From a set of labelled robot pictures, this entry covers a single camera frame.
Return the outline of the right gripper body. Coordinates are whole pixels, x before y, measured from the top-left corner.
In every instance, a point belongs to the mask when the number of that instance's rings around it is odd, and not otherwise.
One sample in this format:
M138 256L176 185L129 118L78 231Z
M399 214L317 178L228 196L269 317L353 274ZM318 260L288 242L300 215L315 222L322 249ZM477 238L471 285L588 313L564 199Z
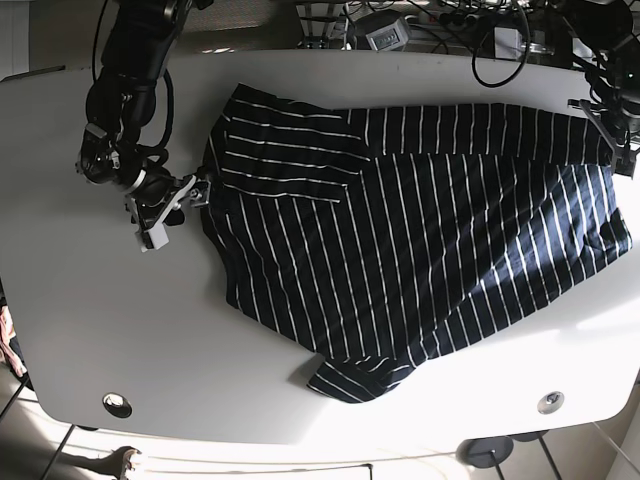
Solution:
M162 172L140 172L123 186L125 207L137 227L137 238L167 238L166 222L184 222L184 208L209 204L212 183L208 176L176 178Z

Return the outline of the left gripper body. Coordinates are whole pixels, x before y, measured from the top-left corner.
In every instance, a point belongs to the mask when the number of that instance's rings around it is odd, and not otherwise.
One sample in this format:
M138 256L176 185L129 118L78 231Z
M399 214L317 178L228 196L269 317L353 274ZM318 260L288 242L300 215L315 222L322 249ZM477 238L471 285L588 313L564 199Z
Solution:
M629 150L639 151L639 104L623 101L620 105L570 99L567 106L581 110L596 127L612 151L611 164Z

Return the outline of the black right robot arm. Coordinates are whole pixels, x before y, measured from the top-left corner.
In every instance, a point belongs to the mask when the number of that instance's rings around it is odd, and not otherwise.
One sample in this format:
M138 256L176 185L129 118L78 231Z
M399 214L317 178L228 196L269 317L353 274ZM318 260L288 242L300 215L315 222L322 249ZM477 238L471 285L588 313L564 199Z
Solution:
M174 86L166 64L192 8L207 1L121 1L102 50L92 53L93 83L76 170L88 182L111 183L125 197L143 251L169 241L183 206L206 202L208 180L174 177L165 167L173 131Z

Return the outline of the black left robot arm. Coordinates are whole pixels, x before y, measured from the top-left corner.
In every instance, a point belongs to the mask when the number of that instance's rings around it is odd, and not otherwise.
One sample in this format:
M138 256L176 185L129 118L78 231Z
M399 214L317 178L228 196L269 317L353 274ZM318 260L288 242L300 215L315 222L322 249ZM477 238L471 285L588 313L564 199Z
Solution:
M639 150L639 38L625 1L550 1L548 9L595 57L593 63L572 55L593 100L570 100L581 110L611 150L616 174L634 175Z

